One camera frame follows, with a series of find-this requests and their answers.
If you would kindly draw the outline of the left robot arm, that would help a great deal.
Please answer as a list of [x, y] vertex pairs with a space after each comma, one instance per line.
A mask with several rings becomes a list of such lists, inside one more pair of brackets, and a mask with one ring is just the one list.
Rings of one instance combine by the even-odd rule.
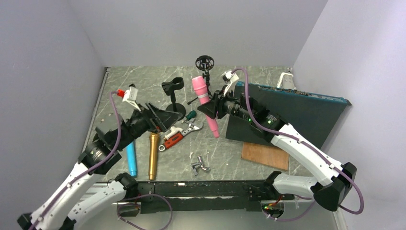
[[182, 114], [147, 103], [139, 105], [129, 119], [123, 119], [116, 109], [111, 118], [112, 122], [96, 126], [93, 142], [51, 197], [34, 212], [19, 216], [21, 229], [73, 230], [114, 202], [134, 200], [139, 194], [138, 182], [127, 172], [118, 174], [101, 192], [84, 201], [81, 198], [121, 159], [120, 151], [146, 132], [167, 131]]

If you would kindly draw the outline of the blue microphone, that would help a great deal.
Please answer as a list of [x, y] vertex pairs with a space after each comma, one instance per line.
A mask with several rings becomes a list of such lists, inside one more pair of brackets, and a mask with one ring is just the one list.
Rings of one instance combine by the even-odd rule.
[[126, 147], [127, 163], [129, 168], [129, 174], [132, 177], [137, 177], [137, 163], [136, 163], [136, 147], [135, 141], [131, 142]]

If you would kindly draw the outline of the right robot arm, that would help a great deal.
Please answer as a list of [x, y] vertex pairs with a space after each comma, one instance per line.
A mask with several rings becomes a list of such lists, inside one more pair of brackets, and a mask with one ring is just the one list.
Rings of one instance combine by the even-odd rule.
[[246, 94], [240, 98], [216, 91], [209, 96], [206, 89], [196, 89], [198, 110], [206, 116], [209, 127], [217, 127], [217, 119], [225, 115], [247, 121], [251, 130], [272, 145], [299, 161], [310, 177], [292, 176], [276, 171], [265, 180], [264, 194], [270, 199], [292, 194], [316, 201], [329, 211], [339, 208], [358, 215], [364, 210], [364, 198], [354, 182], [357, 168], [329, 157], [305, 139], [292, 124], [277, 113], [257, 103]]

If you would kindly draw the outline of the blue mic round-base stand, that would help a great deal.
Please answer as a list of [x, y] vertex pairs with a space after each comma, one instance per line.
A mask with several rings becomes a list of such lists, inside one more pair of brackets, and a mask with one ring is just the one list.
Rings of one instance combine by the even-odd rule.
[[186, 108], [184, 105], [176, 102], [175, 91], [181, 90], [184, 87], [184, 80], [182, 77], [175, 77], [173, 80], [163, 82], [161, 84], [164, 93], [170, 96], [171, 104], [166, 107], [165, 110], [181, 113], [181, 118], [186, 115]]

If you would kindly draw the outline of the black tripod mic stand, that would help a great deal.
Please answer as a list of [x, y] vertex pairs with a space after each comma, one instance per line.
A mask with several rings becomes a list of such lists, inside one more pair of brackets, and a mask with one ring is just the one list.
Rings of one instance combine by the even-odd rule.
[[203, 72], [202, 79], [207, 90], [207, 96], [209, 99], [212, 98], [212, 93], [210, 92], [210, 73], [209, 71], [214, 67], [214, 59], [208, 55], [199, 56], [195, 61], [195, 66], [198, 70]]

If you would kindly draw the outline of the gold microphone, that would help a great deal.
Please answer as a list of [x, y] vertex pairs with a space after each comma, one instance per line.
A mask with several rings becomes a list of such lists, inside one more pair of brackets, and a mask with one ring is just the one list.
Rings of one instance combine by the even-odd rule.
[[150, 133], [150, 152], [149, 152], [149, 168], [148, 179], [153, 181], [156, 179], [158, 167], [158, 147], [160, 143], [160, 136], [158, 133]]

